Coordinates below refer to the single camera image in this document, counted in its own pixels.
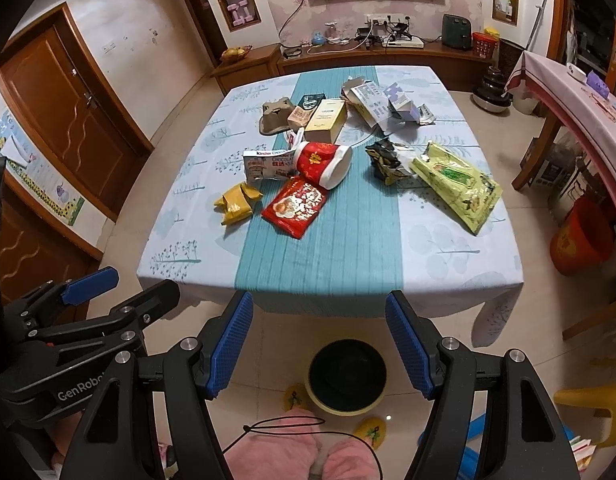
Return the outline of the yellow wrapper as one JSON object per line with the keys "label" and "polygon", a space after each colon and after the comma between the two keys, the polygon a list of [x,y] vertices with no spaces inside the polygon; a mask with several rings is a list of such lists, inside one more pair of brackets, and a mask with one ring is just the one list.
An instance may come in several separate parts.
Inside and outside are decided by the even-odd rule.
{"label": "yellow wrapper", "polygon": [[261,198],[262,193],[258,188],[241,182],[224,192],[213,206],[222,214],[221,224],[232,226],[249,219],[253,215],[253,205]]}

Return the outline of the red snack wrapper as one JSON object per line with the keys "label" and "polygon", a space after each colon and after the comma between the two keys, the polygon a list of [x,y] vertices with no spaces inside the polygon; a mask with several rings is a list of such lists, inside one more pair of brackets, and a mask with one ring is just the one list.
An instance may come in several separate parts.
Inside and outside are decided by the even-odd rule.
{"label": "red snack wrapper", "polygon": [[262,211],[262,218],[300,240],[321,211],[327,199],[323,188],[302,176],[292,177],[271,203]]}

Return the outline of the white red carton box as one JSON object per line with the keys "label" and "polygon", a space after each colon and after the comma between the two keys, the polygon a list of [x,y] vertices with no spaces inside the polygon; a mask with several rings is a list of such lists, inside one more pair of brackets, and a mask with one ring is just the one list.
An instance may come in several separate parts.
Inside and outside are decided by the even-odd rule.
{"label": "white red carton box", "polygon": [[245,151],[243,165],[246,182],[253,184],[259,180],[287,180],[297,174],[295,162],[299,144],[305,140],[305,129],[287,130],[285,140],[289,148],[272,151]]}

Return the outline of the red white paper cup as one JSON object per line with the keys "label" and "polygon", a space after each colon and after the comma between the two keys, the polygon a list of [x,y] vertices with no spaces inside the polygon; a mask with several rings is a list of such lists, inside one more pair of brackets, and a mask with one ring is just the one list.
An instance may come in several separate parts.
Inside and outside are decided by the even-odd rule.
{"label": "red white paper cup", "polygon": [[313,185],[332,190],[347,176],[352,148],[321,142],[301,142],[295,149],[294,166]]}

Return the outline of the green yellow snack bag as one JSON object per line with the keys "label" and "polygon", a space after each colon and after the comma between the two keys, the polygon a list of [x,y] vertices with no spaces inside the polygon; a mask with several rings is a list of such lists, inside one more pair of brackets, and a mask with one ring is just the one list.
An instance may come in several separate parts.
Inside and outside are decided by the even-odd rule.
{"label": "green yellow snack bag", "polygon": [[410,168],[474,235],[481,231],[502,196],[498,182],[434,142],[427,144],[421,156],[413,158]]}

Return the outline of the dark teal tan small box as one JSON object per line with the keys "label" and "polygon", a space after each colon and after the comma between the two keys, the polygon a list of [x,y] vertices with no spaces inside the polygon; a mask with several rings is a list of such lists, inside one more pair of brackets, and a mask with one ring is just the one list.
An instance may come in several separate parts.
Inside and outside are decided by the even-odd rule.
{"label": "dark teal tan small box", "polygon": [[305,94],[302,96],[287,118],[288,125],[294,131],[298,131],[300,128],[305,128],[315,110],[324,99],[324,93]]}

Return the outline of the yellow cream box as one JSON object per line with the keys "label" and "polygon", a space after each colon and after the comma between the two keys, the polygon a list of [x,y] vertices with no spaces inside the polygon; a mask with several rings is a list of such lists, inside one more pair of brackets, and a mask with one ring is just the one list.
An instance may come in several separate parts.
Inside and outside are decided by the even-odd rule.
{"label": "yellow cream box", "polygon": [[344,100],[324,99],[306,125],[305,139],[308,142],[335,144],[346,120]]}

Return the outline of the black gold wrapper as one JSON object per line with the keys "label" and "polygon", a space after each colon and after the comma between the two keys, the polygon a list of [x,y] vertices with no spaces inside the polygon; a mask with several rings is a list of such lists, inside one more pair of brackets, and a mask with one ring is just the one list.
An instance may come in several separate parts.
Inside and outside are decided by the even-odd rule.
{"label": "black gold wrapper", "polygon": [[411,172],[401,164],[395,147],[388,139],[365,145],[364,150],[370,156],[374,177],[386,186],[412,177]]}

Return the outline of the white grey printed box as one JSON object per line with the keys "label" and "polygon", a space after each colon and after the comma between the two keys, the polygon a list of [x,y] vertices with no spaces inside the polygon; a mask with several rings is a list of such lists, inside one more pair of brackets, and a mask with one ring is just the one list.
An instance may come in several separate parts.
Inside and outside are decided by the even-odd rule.
{"label": "white grey printed box", "polygon": [[363,77],[348,79],[341,86],[343,99],[351,104],[371,127],[385,131],[391,117],[388,100],[374,81]]}

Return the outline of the purple white box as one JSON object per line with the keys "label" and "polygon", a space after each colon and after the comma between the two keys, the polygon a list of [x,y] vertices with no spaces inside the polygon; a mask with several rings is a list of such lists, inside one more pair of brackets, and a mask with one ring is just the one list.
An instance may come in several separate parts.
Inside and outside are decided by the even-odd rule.
{"label": "purple white box", "polygon": [[384,89],[384,94],[390,108],[393,110],[393,114],[398,116],[402,122],[419,123],[419,108],[407,96],[400,84],[397,82],[390,84],[390,86]]}

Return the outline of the small green white sachet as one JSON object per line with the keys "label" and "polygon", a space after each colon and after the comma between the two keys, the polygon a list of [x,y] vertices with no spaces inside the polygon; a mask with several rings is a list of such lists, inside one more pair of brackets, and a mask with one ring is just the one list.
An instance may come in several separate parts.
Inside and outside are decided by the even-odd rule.
{"label": "small green white sachet", "polygon": [[431,113],[431,110],[427,107],[426,104],[419,105],[417,107],[419,111],[419,125],[420,126],[429,126],[436,122],[436,116]]}

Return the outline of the black round trash bin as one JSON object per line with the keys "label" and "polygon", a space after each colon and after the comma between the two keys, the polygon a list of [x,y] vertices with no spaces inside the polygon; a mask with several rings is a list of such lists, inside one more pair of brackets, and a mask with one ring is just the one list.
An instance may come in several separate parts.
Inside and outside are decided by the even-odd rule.
{"label": "black round trash bin", "polygon": [[305,386],[322,411],[353,417],[381,403],[387,382],[387,366],[378,350],[362,340],[340,339],[314,355]]}

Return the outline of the yellow plastic stool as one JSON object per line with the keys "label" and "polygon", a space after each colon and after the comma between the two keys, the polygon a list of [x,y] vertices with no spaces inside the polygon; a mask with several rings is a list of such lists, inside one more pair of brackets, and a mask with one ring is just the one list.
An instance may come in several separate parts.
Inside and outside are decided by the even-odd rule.
{"label": "yellow plastic stool", "polygon": [[597,387],[562,389],[554,393],[553,401],[570,408],[608,412],[611,420],[609,434],[603,442],[596,443],[596,446],[609,448],[616,445],[616,382]]}

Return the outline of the brown wooden door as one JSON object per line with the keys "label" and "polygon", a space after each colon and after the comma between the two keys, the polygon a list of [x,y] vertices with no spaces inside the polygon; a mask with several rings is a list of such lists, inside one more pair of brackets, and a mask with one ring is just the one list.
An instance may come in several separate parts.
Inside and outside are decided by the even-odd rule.
{"label": "brown wooden door", "polygon": [[116,220],[153,147],[95,62],[65,2],[6,43],[0,93],[35,147]]}

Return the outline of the red plastic bucket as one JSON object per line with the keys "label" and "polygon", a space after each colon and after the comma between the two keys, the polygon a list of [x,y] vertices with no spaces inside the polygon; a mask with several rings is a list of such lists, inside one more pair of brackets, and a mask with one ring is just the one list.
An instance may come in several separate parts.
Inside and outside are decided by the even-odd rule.
{"label": "red plastic bucket", "polygon": [[550,258],[566,276],[605,263],[614,253],[614,231],[602,208],[589,198],[578,198],[550,240]]}

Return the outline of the white teal patterned tablecloth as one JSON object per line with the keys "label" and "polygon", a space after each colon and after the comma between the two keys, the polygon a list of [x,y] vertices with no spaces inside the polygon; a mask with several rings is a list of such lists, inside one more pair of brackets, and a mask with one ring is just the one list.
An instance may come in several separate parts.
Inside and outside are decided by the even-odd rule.
{"label": "white teal patterned tablecloth", "polygon": [[169,278],[186,304],[246,289],[269,312],[353,318],[382,315],[386,296],[400,290],[428,318],[477,308],[472,344],[493,344],[524,286],[504,205],[473,233],[422,180],[382,184],[365,151],[377,133],[357,114],[343,130],[350,170],[303,237],[260,216],[223,226],[215,204],[244,180],[244,153],[285,146],[283,136],[260,133],[263,104],[310,93],[335,98],[352,77],[381,88],[400,84],[435,115],[429,126],[393,128],[391,141],[409,157],[436,142],[486,169],[475,134],[430,67],[333,68],[245,84],[225,96],[186,156],[148,235],[139,281],[148,286]]}

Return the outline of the wooden tv cabinet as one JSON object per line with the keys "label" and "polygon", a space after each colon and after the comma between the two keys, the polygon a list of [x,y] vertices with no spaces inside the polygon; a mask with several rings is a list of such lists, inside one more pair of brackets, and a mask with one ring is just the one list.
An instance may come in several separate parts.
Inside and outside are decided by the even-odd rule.
{"label": "wooden tv cabinet", "polygon": [[272,77],[291,75],[327,68],[402,65],[429,66],[451,91],[470,91],[476,88],[491,66],[489,60],[479,58],[470,51],[455,50],[443,44],[426,44],[422,49],[388,47],[337,46],[310,53],[306,48],[299,55],[287,58],[280,44],[269,44],[251,50],[245,58],[233,64],[220,64],[211,76],[216,79],[223,93]]}

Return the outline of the fruit bowl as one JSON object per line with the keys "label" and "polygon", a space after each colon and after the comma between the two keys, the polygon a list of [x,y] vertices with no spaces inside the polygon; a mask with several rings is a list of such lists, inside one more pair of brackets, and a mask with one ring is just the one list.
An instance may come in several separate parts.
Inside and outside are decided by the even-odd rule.
{"label": "fruit bowl", "polygon": [[242,46],[225,49],[220,56],[222,64],[231,65],[244,60],[249,52],[253,49],[252,46]]}

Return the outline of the pink dumbbells in niche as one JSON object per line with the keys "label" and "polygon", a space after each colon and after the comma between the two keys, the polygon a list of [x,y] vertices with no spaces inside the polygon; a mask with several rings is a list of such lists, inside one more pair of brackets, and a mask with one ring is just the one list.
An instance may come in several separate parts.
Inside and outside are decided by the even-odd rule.
{"label": "pink dumbbells in niche", "polygon": [[232,15],[232,25],[234,27],[245,26],[246,24],[255,21],[255,15],[250,12],[247,0],[231,3],[227,6],[227,10]]}

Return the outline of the pink cloth side table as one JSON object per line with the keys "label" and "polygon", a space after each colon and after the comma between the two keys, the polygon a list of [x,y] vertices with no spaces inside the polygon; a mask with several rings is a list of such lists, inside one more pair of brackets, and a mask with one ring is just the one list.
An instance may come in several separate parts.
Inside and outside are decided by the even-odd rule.
{"label": "pink cloth side table", "polygon": [[505,90],[532,96],[547,106],[558,127],[566,127],[598,169],[616,208],[616,110],[570,76],[568,68],[545,56],[524,52]]}

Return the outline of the stacked dark pots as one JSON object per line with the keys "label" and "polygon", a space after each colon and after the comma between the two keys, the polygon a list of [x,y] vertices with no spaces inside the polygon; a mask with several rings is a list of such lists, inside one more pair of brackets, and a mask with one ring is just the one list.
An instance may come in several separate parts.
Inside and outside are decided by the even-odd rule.
{"label": "stacked dark pots", "polygon": [[513,96],[505,90],[505,84],[501,70],[490,66],[479,86],[472,92],[472,102],[488,113],[503,114],[513,101]]}

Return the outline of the white set-top box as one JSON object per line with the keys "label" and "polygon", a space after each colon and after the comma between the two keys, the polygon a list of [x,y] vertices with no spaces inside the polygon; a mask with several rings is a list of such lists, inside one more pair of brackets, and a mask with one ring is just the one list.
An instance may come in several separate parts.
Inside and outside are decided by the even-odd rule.
{"label": "white set-top box", "polygon": [[383,42],[384,48],[400,48],[400,49],[424,49],[425,42],[419,37],[412,38],[388,38]]}

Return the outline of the red plastic basket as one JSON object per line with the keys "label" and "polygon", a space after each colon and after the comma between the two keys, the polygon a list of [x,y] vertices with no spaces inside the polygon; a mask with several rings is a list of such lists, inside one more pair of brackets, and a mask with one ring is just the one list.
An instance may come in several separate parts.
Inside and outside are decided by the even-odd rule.
{"label": "red plastic basket", "polygon": [[472,33],[472,52],[483,58],[484,60],[491,60],[494,55],[494,51],[498,47],[498,37],[486,34],[485,32],[473,32]]}

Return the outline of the black speaker box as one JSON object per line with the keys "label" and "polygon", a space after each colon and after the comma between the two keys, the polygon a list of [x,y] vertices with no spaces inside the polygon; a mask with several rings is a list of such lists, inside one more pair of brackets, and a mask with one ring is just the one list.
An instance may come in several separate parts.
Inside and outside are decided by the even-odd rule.
{"label": "black speaker box", "polygon": [[445,14],[442,18],[441,42],[445,47],[472,49],[472,22],[460,15]]}

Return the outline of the children wall poster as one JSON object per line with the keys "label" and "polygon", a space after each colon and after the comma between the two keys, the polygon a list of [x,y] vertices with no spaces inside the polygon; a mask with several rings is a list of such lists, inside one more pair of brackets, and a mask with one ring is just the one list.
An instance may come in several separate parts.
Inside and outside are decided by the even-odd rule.
{"label": "children wall poster", "polygon": [[31,142],[9,110],[0,117],[0,156],[9,172],[66,226],[73,226],[84,198]]}

